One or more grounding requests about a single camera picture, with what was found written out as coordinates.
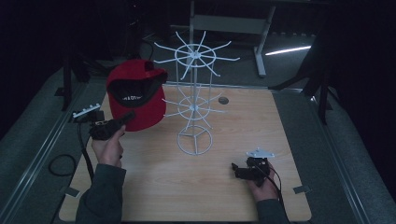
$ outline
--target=gray floor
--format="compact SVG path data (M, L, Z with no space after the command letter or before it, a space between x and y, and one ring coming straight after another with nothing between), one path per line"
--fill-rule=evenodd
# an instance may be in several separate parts
M221 46L230 39L208 35L208 46ZM155 35L148 35L150 43L164 44ZM264 53L288 46L305 46L314 37L270 35ZM293 77L306 52L264 56L267 77L257 76L252 47L255 37L233 41L219 50L220 57L240 57L237 62L219 62L215 71L221 77L214 84L265 88ZM172 38L170 46L180 46ZM150 54L150 47L142 47L142 58ZM172 54L154 48L153 60L169 59ZM169 81L175 81L173 63L157 64L168 70ZM63 99L54 96L62 86L62 70L54 74L19 121L0 143L0 207L2 223L64 223L57 216L71 176L55 176L48 166L57 156L81 157L77 124L69 122L73 111L101 103L105 95L105 79L92 77L89 83L73 80L74 100L67 111L61 111ZM287 90L274 91L274 98L288 137L293 157L305 186L311 211L311 223L396 223L396 205L371 163L359 135L347 113L332 97L327 111L328 125L317 116L317 104L299 93L306 80ZM88 140L88 125L83 125L83 142ZM70 173L73 162L67 158L56 160L53 169L60 174Z

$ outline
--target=hat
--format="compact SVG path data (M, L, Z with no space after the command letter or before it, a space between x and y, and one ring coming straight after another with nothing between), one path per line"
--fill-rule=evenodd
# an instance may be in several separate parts
M113 118L120 119L131 110L135 114L126 123L125 131L147 129L163 119L166 110L163 83L167 77L164 69L140 59L128 60L111 71L106 90Z

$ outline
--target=baseball cap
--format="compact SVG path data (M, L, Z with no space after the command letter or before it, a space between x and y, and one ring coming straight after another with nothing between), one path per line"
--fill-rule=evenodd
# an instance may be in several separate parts
M147 129L163 119L166 102L163 83L168 74L154 68L148 60L132 59L115 67L107 78L106 91L114 119L131 110L134 119L126 123L127 132Z

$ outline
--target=background table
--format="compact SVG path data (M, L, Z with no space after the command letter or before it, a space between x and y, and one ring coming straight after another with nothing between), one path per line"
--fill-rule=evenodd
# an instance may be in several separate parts
M177 87L164 86L166 100L177 101ZM201 89L201 96L208 88ZM234 177L231 163L246 166L246 152L257 147L275 153L269 161L282 181L282 193L288 217L292 221L311 218L309 205L300 187L288 139L282 127L272 93L268 90L212 88L211 95L227 97L227 105L217 100L206 120L213 127L213 146L206 153L192 156L177 146L177 134L186 126L181 116L163 118L144 131L126 133L123 168L127 170L123 186L125 221L254 221L255 203L244 180ZM111 119L107 97L102 110ZM167 114L177 107L167 105ZM96 159L88 151L93 166ZM84 192L91 184L84 160L79 162L71 188ZM60 219L74 220L79 198L66 196Z

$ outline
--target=sleeve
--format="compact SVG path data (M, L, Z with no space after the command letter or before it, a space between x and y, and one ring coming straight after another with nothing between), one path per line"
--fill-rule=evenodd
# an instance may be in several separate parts
M285 210L276 199L262 200L256 203L260 224L290 223Z
M98 164L91 187L79 200L76 224L117 223L122 217L122 185L126 171Z

